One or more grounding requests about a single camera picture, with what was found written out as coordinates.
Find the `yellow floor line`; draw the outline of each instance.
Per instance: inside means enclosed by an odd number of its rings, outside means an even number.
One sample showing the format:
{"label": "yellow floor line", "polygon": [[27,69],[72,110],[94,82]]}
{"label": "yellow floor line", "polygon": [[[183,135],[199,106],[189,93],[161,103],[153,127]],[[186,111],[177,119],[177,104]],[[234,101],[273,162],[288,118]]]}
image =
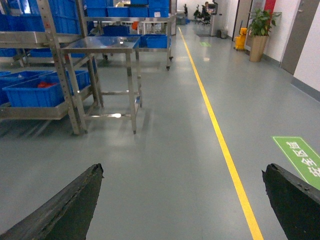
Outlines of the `yellow floor line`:
{"label": "yellow floor line", "polygon": [[245,192],[244,186],[242,185],[242,182],[240,180],[240,177],[239,177],[239,174],[237,172],[236,166],[235,166],[234,161],[233,161],[233,159],[231,157],[231,154],[229,152],[227,143],[226,143],[226,141],[224,139],[224,136],[223,136],[223,134],[221,132],[221,129],[219,127],[217,118],[215,116],[214,110],[213,110],[213,108],[211,106],[211,103],[209,101],[209,98],[207,96],[207,93],[206,93],[206,90],[204,88],[204,85],[202,84],[202,81],[200,79],[200,76],[199,76],[198,70],[196,68],[195,62],[194,62],[194,60],[193,60],[193,58],[192,58],[192,56],[190,54],[190,51],[189,51],[188,45],[186,43],[185,37],[184,37],[180,27],[178,29],[180,31],[180,34],[181,34],[181,37],[182,37],[186,52],[187,52],[187,54],[189,56],[189,59],[190,59],[190,62],[191,62],[191,65],[192,65],[196,80],[198,81],[198,84],[199,84],[199,87],[200,87],[200,90],[201,90],[201,93],[202,93],[203,100],[204,100],[206,108],[207,108],[207,110],[209,112],[209,115],[210,115],[210,118],[211,118],[211,121],[212,121],[212,125],[213,125],[213,128],[214,128],[215,134],[216,134],[216,136],[218,138],[218,141],[220,143],[220,147],[222,149],[222,153],[223,153],[224,159],[225,159],[226,164],[228,166],[228,169],[229,169],[229,172],[230,172],[230,175],[231,175],[231,178],[232,178],[236,193],[237,193],[238,198],[240,200],[240,204],[242,206],[243,213],[244,213],[244,216],[246,218],[247,224],[249,226],[252,238],[253,238],[253,240],[263,240],[264,238],[263,238],[262,233],[260,231],[260,228],[259,228],[259,225],[257,223],[256,217],[255,217],[254,212],[253,212],[253,210],[252,210],[252,208],[250,206],[250,203],[249,203],[247,194]]}

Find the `baseboard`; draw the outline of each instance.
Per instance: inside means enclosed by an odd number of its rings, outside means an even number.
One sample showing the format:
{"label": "baseboard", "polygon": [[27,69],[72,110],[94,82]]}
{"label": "baseboard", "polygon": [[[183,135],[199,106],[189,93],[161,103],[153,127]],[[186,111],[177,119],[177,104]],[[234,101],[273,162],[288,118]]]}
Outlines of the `baseboard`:
{"label": "baseboard", "polygon": [[273,59],[273,58],[270,57],[270,56],[267,56],[267,55],[263,54],[263,55],[262,55],[262,59],[268,61],[268,62],[271,63],[272,65],[275,65],[275,66],[277,66],[277,67],[280,67],[281,62]]}
{"label": "baseboard", "polygon": [[291,82],[293,86],[300,89],[302,92],[308,94],[310,97],[314,98],[318,102],[320,102],[320,91],[314,89],[313,87],[305,84],[304,82],[300,81],[299,79],[293,77]]}

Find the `green floor mark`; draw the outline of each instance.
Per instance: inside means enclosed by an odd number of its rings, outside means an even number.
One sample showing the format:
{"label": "green floor mark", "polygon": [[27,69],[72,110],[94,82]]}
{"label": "green floor mark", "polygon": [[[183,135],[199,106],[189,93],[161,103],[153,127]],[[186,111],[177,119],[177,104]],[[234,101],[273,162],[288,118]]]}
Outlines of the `green floor mark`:
{"label": "green floor mark", "polygon": [[272,138],[301,177],[320,190],[319,155],[299,136],[274,136]]}
{"label": "green floor mark", "polygon": [[200,42],[200,45],[201,45],[202,47],[211,47],[211,44],[208,43],[208,42],[205,42],[205,41],[201,41],[201,42]]}

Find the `plant pot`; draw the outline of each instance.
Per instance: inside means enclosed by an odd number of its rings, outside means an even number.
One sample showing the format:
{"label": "plant pot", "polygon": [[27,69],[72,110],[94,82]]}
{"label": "plant pot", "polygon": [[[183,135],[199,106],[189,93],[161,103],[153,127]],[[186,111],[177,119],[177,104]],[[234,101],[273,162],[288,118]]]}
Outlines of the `plant pot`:
{"label": "plant pot", "polygon": [[253,36],[250,50],[250,62],[257,63],[261,61],[267,40],[268,36]]}

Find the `gray epoxy floor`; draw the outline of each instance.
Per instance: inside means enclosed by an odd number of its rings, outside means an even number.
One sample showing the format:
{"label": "gray epoxy floor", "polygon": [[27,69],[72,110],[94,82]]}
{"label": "gray epoxy floor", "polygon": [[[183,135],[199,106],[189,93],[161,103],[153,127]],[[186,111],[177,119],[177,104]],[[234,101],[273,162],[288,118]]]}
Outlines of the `gray epoxy floor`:
{"label": "gray epoxy floor", "polygon": [[[277,163],[297,175],[271,136],[301,136],[320,152],[320,103],[230,40],[199,38],[202,28],[181,27],[264,239],[284,240],[261,170]],[[67,117],[41,132],[43,121],[0,123],[0,232],[101,163],[88,240],[252,239],[179,31],[172,44],[170,71],[165,54],[141,54],[136,135],[122,120],[90,121],[84,136],[71,135]],[[124,57],[109,59],[99,68],[104,89],[126,89]],[[127,101],[106,97],[106,111],[126,111]]]}

